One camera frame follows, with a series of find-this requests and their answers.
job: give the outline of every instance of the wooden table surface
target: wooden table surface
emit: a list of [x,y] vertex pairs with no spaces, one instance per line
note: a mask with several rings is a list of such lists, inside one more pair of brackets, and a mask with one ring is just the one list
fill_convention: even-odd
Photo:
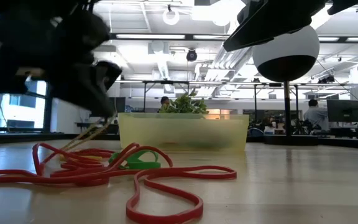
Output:
[[[67,141],[49,141],[61,147]],[[1,144],[0,169],[34,171],[34,143]],[[91,141],[84,147],[118,149],[118,142]],[[40,157],[50,151],[41,150]],[[247,144],[246,157],[213,153],[168,153],[175,166],[229,166],[237,180],[161,179],[199,195],[204,216],[191,223],[358,224],[358,149]],[[49,169],[58,167],[57,159]],[[132,223],[125,216],[132,176],[109,185],[56,189],[29,184],[0,185],[0,223]],[[167,215],[191,204],[141,189],[138,209]]]

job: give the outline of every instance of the leafy plant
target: leafy plant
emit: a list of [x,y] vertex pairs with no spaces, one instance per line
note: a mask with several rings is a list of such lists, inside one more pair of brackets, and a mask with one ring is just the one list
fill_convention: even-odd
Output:
[[193,114],[208,114],[206,105],[204,104],[204,98],[201,100],[192,100],[191,97],[195,96],[195,90],[187,95],[183,94],[175,101],[170,100],[169,105],[163,105],[160,109],[160,113],[193,113]]

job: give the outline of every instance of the green object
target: green object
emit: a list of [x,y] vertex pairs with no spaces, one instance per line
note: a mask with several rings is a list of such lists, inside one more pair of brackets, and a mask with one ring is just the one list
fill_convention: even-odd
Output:
[[[154,162],[144,162],[139,159],[140,156],[143,156],[145,153],[151,152],[154,155]],[[111,155],[109,163],[112,163],[113,160],[120,154],[120,152],[115,152]],[[134,169],[134,170],[145,170],[145,169],[158,169],[161,168],[161,163],[158,161],[158,154],[151,150],[142,150],[139,151],[126,159],[127,164],[125,166],[120,166],[121,169]]]
[[195,89],[190,95],[183,94],[175,101],[170,100],[169,105],[162,105],[160,113],[193,113],[193,114],[208,114],[204,98],[201,100],[191,100],[191,96],[195,96]]

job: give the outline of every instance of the green rubber band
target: green rubber band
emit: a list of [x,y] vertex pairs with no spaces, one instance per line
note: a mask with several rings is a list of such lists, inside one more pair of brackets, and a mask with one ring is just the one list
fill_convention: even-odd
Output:
[[[154,155],[154,162],[144,162],[139,159],[140,156],[143,156],[145,153],[151,152]],[[112,163],[115,158],[120,154],[120,152],[115,152],[111,155],[109,163]],[[158,154],[151,150],[141,150],[131,155],[126,159],[127,164],[125,166],[119,166],[120,169],[134,169],[134,170],[144,170],[144,169],[158,169],[161,168],[161,163],[158,161]]]

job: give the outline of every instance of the translucent plastic bin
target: translucent plastic bin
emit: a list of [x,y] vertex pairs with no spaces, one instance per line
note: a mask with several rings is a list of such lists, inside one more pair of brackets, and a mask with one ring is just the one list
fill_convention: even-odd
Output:
[[244,152],[248,115],[119,113],[121,146],[176,151]]

